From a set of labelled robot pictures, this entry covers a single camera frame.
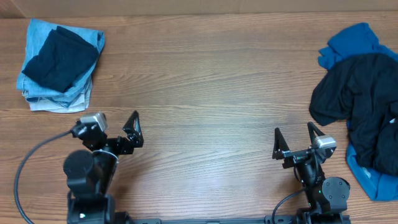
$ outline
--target stack of folded cloth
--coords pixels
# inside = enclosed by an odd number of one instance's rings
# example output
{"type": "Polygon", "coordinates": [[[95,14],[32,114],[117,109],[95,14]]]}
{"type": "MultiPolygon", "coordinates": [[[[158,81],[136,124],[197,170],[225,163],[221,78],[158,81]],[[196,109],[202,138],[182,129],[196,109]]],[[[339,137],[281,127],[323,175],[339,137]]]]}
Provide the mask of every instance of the stack of folded cloth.
{"type": "Polygon", "coordinates": [[[30,110],[84,111],[90,103],[91,74],[105,44],[103,31],[32,19],[17,89],[30,110]]]}

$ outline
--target silver metal part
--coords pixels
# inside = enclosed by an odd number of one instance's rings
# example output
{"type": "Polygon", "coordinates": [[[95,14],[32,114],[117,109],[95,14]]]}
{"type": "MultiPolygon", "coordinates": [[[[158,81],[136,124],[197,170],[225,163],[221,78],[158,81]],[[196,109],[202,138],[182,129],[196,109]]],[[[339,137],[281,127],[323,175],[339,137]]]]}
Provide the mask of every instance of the silver metal part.
{"type": "Polygon", "coordinates": [[[83,116],[80,117],[80,121],[83,124],[84,123],[97,123],[102,132],[105,132],[106,128],[108,127],[108,124],[106,123],[105,115],[102,112],[84,114],[83,116]]]}
{"type": "Polygon", "coordinates": [[[316,145],[317,148],[329,148],[329,147],[336,147],[336,140],[331,137],[330,135],[326,134],[324,136],[316,137],[312,145],[316,145]]]}

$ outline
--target wooden table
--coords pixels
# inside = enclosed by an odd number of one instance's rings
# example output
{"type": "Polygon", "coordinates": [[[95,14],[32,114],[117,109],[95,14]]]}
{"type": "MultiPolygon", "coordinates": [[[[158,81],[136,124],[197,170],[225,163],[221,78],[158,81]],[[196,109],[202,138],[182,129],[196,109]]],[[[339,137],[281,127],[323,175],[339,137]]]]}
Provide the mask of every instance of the wooden table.
{"type": "MultiPolygon", "coordinates": [[[[215,16],[49,19],[104,30],[86,112],[103,111],[108,135],[133,110],[145,144],[122,156],[110,193],[134,218],[263,217],[300,189],[292,169],[271,158],[274,128],[292,149],[310,144],[312,90],[325,75],[318,49],[357,22],[398,51],[398,12],[328,12],[215,16]]],[[[25,55],[27,19],[0,20],[0,223],[24,223],[12,193],[26,152],[72,127],[83,113],[31,112],[16,79],[25,55]]],[[[345,122],[321,130],[338,141],[326,176],[351,184],[353,223],[396,223],[398,202],[370,201],[345,162],[345,122]]],[[[62,164],[82,149],[63,138],[43,147],[21,175],[22,205],[36,223],[65,223],[68,187],[62,164]]],[[[294,214],[301,195],[278,210],[294,214]]]]}

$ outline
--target crumpled black cloth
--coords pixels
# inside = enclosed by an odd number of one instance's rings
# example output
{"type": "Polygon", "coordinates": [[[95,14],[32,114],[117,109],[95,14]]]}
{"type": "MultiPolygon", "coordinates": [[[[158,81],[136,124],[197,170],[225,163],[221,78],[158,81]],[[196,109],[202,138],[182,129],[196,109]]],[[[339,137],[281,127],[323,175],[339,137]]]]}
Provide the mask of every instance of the crumpled black cloth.
{"type": "Polygon", "coordinates": [[[57,26],[22,71],[39,85],[65,92],[97,60],[98,50],[74,32],[57,26]]]}
{"type": "Polygon", "coordinates": [[[398,62],[363,54],[336,63],[314,89],[314,120],[324,126],[350,119],[349,138],[362,167],[398,175],[398,62]]]}

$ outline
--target dark navy cloth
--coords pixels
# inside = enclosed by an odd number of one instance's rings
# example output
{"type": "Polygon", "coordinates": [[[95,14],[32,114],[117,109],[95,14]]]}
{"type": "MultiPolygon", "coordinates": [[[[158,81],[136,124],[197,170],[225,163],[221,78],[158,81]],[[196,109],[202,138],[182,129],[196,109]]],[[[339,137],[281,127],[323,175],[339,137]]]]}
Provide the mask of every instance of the dark navy cloth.
{"type": "MultiPolygon", "coordinates": [[[[318,63],[327,70],[331,69],[336,62],[359,54],[383,53],[398,61],[398,55],[381,45],[369,24],[364,22],[342,30],[328,41],[328,47],[319,52],[322,56],[319,56],[318,63]]],[[[352,142],[347,148],[346,160],[371,200],[398,200],[398,177],[359,166],[352,142]]]]}

